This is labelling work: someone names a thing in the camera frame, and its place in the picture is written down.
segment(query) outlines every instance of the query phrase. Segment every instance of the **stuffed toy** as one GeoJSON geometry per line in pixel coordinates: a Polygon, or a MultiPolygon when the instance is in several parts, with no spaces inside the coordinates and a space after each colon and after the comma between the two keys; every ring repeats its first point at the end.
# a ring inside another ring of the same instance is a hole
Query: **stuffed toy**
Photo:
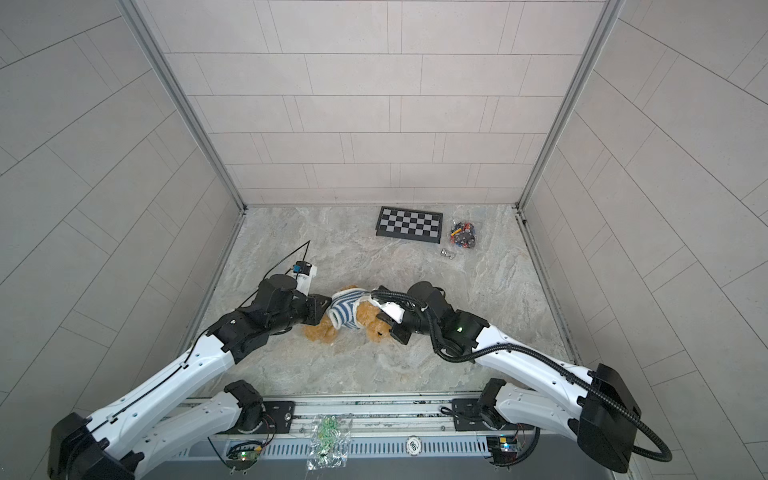
{"type": "Polygon", "coordinates": [[[389,325],[377,319],[381,309],[368,302],[368,291],[350,285],[331,296],[331,306],[317,326],[304,326],[304,336],[313,342],[331,343],[344,327],[351,330],[365,329],[368,339],[381,342],[389,335],[389,325]]]}

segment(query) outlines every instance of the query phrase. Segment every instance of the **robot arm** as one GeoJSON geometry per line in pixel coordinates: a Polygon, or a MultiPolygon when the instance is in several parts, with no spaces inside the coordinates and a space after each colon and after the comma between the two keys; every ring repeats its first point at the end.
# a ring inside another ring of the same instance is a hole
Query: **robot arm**
{"type": "MultiPolygon", "coordinates": [[[[243,380],[157,423],[206,382],[265,345],[270,335],[297,323],[320,322],[330,298],[308,293],[316,268],[298,262],[294,272],[295,278],[263,280],[249,306],[222,316],[188,351],[126,396],[88,419],[76,413],[62,419],[51,432],[50,478],[134,480],[209,435],[232,427],[255,430],[263,418],[262,399],[243,380]]],[[[454,310],[442,289],[428,282],[415,284],[407,294],[379,288],[372,298],[385,307],[380,318],[392,325],[390,334],[399,342],[407,344],[412,333],[429,334],[443,359],[476,360],[533,388],[490,382],[478,412],[489,427],[526,423],[560,433],[618,472],[627,471],[633,451],[654,455],[633,448],[637,429],[644,427],[641,431],[662,451],[655,459],[671,460],[666,445],[640,422],[637,404],[610,368],[600,365],[592,372],[530,349],[481,317],[454,310]]]]}

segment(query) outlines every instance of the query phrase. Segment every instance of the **wall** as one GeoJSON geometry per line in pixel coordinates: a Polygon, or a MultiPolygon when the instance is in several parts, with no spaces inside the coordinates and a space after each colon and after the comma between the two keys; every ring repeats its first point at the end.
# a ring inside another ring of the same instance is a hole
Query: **wall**
{"type": "Polygon", "coordinates": [[[602,9],[137,3],[249,204],[516,202],[602,9]]]}
{"type": "Polygon", "coordinates": [[[170,359],[237,214],[113,2],[0,2],[0,476],[170,359]]]}
{"type": "Polygon", "coordinates": [[[766,31],[760,0],[627,2],[525,208],[582,359],[675,450],[656,479],[768,472],[766,31]]]}

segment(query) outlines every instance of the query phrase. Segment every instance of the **checkerboard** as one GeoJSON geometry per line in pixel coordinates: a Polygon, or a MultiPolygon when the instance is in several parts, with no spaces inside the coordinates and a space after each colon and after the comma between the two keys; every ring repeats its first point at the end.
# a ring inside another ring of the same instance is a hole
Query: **checkerboard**
{"type": "Polygon", "coordinates": [[[382,207],[376,223],[376,235],[440,243],[442,214],[382,207]]]}

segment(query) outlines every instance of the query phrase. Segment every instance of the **gray marble surface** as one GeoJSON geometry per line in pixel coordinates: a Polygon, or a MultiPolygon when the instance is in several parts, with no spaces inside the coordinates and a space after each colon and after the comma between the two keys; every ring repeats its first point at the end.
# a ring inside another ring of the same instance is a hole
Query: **gray marble surface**
{"type": "MultiPolygon", "coordinates": [[[[312,240],[307,260],[319,272],[311,292],[330,296],[349,284],[404,292],[428,280],[445,289],[454,308],[480,315],[523,343],[567,359],[511,206],[415,208],[444,213],[440,245],[375,236],[375,206],[249,209],[199,331],[240,305],[276,261],[312,240]],[[475,224],[475,249],[459,249],[445,239],[453,219],[475,224]],[[440,256],[443,247],[452,249],[455,257],[440,256]]],[[[295,260],[300,257],[275,271],[285,272],[295,260]]],[[[238,379],[265,396],[471,391],[502,376],[470,362],[441,360],[427,336],[415,334],[403,346],[390,338],[373,343],[362,330],[342,329],[332,344],[323,344],[310,342],[302,328],[270,337],[264,347],[199,393],[212,395],[238,379]]]]}

